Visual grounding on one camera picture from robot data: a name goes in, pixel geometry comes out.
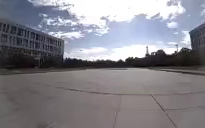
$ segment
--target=lamp post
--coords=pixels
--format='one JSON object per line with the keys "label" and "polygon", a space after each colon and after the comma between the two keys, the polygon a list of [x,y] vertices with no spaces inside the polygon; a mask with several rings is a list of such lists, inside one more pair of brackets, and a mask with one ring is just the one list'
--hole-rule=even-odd
{"label": "lamp post", "polygon": [[176,46],[176,49],[177,49],[176,52],[178,53],[178,44],[176,44],[175,46]]}

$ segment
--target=building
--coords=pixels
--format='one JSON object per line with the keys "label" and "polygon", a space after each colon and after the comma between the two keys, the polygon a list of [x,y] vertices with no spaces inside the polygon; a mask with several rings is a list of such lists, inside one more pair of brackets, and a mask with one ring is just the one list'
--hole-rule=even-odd
{"label": "building", "polygon": [[190,31],[193,50],[205,50],[205,23]]}
{"label": "building", "polygon": [[200,63],[205,64],[205,23],[191,30],[189,33],[192,50],[199,53]]}
{"label": "building", "polygon": [[14,52],[33,57],[63,56],[64,41],[0,18],[0,54]]}

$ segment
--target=tower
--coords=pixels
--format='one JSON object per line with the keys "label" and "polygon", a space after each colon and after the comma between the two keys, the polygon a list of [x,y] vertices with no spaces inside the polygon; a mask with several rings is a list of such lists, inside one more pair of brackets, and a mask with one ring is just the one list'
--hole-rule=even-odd
{"label": "tower", "polygon": [[149,56],[149,47],[146,46],[146,57]]}

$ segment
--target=concrete plaza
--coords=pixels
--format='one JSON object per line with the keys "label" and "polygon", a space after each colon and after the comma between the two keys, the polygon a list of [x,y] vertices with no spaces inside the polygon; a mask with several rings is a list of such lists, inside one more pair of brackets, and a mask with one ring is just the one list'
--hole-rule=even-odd
{"label": "concrete plaza", "polygon": [[2,75],[0,128],[205,128],[205,76],[149,69]]}

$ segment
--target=blue sky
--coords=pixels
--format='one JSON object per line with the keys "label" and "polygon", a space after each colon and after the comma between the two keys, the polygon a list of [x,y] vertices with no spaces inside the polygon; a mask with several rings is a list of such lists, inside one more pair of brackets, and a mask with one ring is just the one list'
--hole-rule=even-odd
{"label": "blue sky", "polygon": [[0,17],[63,38],[65,57],[118,60],[190,48],[205,0],[0,0]]}

